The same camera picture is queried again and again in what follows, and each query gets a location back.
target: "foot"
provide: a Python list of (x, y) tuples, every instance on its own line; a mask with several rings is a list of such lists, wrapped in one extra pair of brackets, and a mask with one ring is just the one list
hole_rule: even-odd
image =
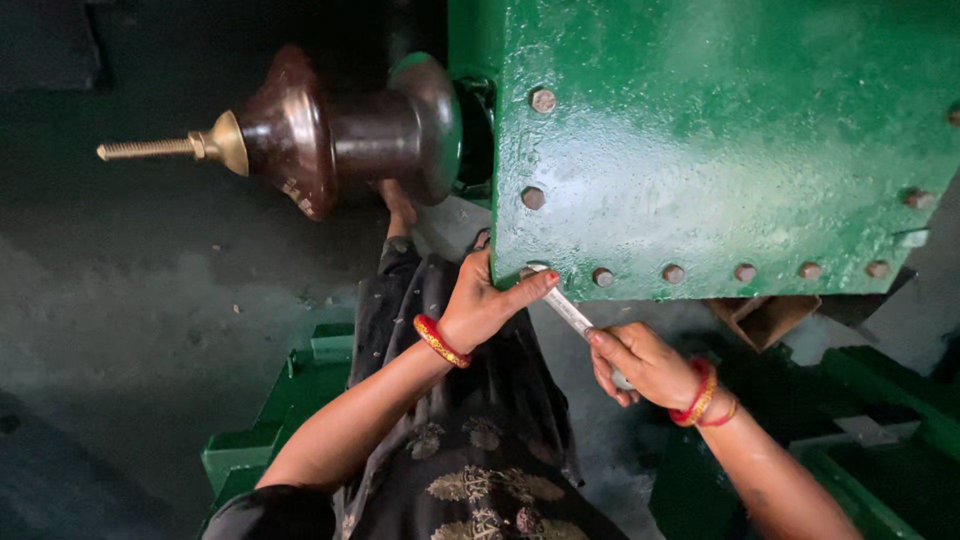
[(392, 178), (381, 180), (377, 183), (376, 190), (380, 192), (380, 197), (386, 203), (392, 222), (398, 221), (407, 228), (417, 223), (417, 210), (410, 203), (399, 182)]
[(477, 239), (473, 242), (473, 251), (483, 251), (490, 245), (490, 229), (484, 229), (477, 233)]

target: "threaded rod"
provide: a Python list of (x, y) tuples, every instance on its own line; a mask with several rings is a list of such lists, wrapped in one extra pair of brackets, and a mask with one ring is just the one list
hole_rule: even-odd
[(101, 144), (97, 147), (97, 156), (100, 156), (100, 159), (104, 161), (193, 155), (193, 144), (190, 143), (188, 138), (171, 138), (151, 142), (121, 142), (118, 144)]

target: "woman's left hand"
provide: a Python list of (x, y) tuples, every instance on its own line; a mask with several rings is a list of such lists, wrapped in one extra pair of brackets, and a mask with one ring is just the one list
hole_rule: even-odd
[(444, 316), (437, 322), (440, 336), (461, 355), (490, 339), (521, 309), (546, 296), (560, 282), (553, 270), (543, 270), (506, 291), (490, 280), (490, 249), (472, 253), (460, 267)]

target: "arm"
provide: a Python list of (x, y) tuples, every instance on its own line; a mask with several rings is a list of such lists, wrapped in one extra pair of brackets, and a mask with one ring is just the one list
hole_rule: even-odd
[[(591, 331), (593, 373), (622, 406), (642, 394), (657, 405), (684, 410), (697, 394), (692, 368), (646, 325)], [(610, 379), (615, 365), (637, 391), (625, 392)], [(727, 390), (714, 397), (704, 420), (722, 418), (734, 399)], [(856, 528), (817, 481), (740, 407), (716, 428), (698, 428), (730, 476), (764, 536), (790, 539), (859, 538)]]
[[(560, 277), (540, 272), (514, 288), (490, 283), (490, 253), (467, 257), (438, 332), (467, 354), (515, 313), (541, 298)], [(452, 368), (422, 341), (317, 411), (294, 433), (256, 487), (312, 486), (329, 493), (352, 476), (403, 414)]]

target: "hand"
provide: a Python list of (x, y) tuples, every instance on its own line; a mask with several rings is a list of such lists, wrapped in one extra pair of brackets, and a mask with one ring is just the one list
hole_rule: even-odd
[(472, 253), (460, 267), (460, 277), (444, 316), (437, 322), (437, 331), (456, 352), (466, 355), (490, 339), (515, 313), (543, 298), (559, 281), (559, 274), (544, 270), (501, 292), (490, 281), (490, 249)]
[[(700, 386), (697, 373), (643, 323), (591, 329), (587, 338), (593, 375), (620, 406), (636, 403), (641, 394), (657, 405), (679, 410), (686, 410), (693, 403)], [(613, 385), (613, 366), (623, 372), (636, 391), (620, 390)]]

